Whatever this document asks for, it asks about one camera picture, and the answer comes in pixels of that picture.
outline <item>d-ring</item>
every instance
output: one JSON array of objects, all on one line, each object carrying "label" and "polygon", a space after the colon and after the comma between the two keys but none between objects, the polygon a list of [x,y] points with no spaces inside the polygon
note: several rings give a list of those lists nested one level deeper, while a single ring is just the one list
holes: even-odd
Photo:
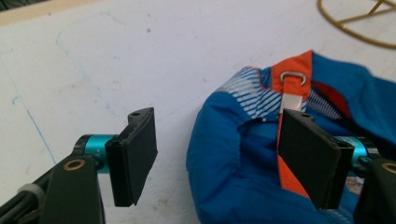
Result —
[{"label": "d-ring", "polygon": [[303,73],[298,73],[298,72],[284,72],[280,74],[280,81],[284,82],[285,81],[285,76],[291,76],[291,77],[300,77],[303,81],[301,82],[301,85],[303,86],[306,82],[306,76]]}]

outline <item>striped fabric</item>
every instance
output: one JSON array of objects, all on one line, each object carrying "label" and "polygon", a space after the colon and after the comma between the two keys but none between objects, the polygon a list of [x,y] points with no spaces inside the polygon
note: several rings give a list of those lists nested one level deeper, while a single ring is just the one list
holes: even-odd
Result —
[{"label": "striped fabric", "polygon": [[341,114],[332,105],[330,105],[326,98],[318,91],[311,90],[307,105],[310,109],[319,112],[329,119],[342,118]]},{"label": "striped fabric", "polygon": [[282,95],[271,90],[269,69],[245,67],[224,83],[218,91],[231,94],[252,119],[278,120]]}]

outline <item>metal ring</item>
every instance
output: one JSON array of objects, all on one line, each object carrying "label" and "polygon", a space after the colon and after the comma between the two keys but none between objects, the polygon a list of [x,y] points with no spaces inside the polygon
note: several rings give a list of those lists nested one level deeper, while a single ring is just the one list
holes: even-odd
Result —
[{"label": "metal ring", "polygon": [[75,171],[75,170],[78,170],[79,168],[83,167],[84,165],[85,165],[85,161],[84,160],[76,159],[76,160],[69,161],[67,164],[65,164],[64,165],[64,170],[66,170],[66,171]]},{"label": "metal ring", "polygon": [[389,172],[391,172],[393,174],[396,174],[396,164],[390,163],[390,162],[382,163],[382,167],[384,169],[386,169],[387,171],[389,171]]},{"label": "metal ring", "polygon": [[301,82],[301,85],[303,86],[306,82],[306,76],[303,73],[298,73],[298,72],[284,72],[280,74],[280,81],[284,82],[285,81],[285,76],[291,76],[291,77],[300,77],[303,79]]},{"label": "metal ring", "polygon": [[366,19],[366,18],[368,19],[368,18],[370,18],[370,17],[372,17],[374,15],[380,15],[380,14],[388,13],[388,12],[391,12],[391,11],[395,10],[394,4],[391,3],[390,1],[383,1],[383,3],[389,5],[389,8],[388,9],[383,9],[381,11],[375,11],[375,12],[372,12],[372,13],[368,13],[368,14],[365,14],[363,16],[357,16],[357,17],[354,17],[354,18],[348,18],[348,19],[339,20],[339,21],[336,20],[335,18],[333,18],[329,14],[329,12],[326,11],[324,6],[322,5],[322,0],[318,0],[318,9],[319,9],[319,12],[324,16],[324,18],[327,21],[329,21],[332,25],[334,25],[335,27],[337,27],[341,31],[344,31],[347,34],[352,35],[352,36],[354,36],[354,37],[356,37],[356,38],[358,38],[358,39],[360,39],[362,41],[365,41],[367,43],[370,43],[370,44],[374,44],[374,45],[377,45],[377,46],[380,46],[380,47],[384,47],[384,48],[389,48],[389,49],[396,49],[396,44],[395,43],[389,43],[389,42],[385,42],[385,41],[382,41],[382,40],[377,40],[377,39],[371,38],[371,37],[369,37],[367,35],[361,35],[358,32],[352,30],[351,28],[347,28],[345,26],[345,23],[348,22],[348,21],[355,21],[356,19]]}]

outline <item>teal cylinder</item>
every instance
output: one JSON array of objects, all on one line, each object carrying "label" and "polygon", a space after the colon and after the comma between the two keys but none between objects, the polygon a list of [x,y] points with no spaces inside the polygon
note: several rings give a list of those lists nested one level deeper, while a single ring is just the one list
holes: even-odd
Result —
[{"label": "teal cylinder", "polygon": [[335,136],[336,139],[347,142],[352,145],[355,150],[353,151],[352,164],[358,163],[360,156],[367,156],[367,150],[364,144],[357,137],[352,136]]},{"label": "teal cylinder", "polygon": [[88,139],[85,145],[84,154],[91,154],[103,163],[103,168],[98,170],[98,174],[108,174],[105,143],[113,137],[114,134],[94,134]]}]

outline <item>blue anodized part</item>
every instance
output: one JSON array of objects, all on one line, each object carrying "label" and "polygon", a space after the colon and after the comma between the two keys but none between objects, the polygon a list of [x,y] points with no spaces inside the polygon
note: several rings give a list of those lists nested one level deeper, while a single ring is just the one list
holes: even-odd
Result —
[{"label": "blue anodized part", "polygon": [[335,136],[335,138],[340,141],[347,142],[355,148],[351,161],[353,167],[364,165],[361,163],[362,161],[370,161],[366,147],[358,138],[353,136]]},{"label": "blue anodized part", "polygon": [[114,134],[94,134],[85,145],[84,154],[92,154],[97,160],[103,163],[103,168],[98,174],[108,174],[108,164],[105,143],[112,139]]}]

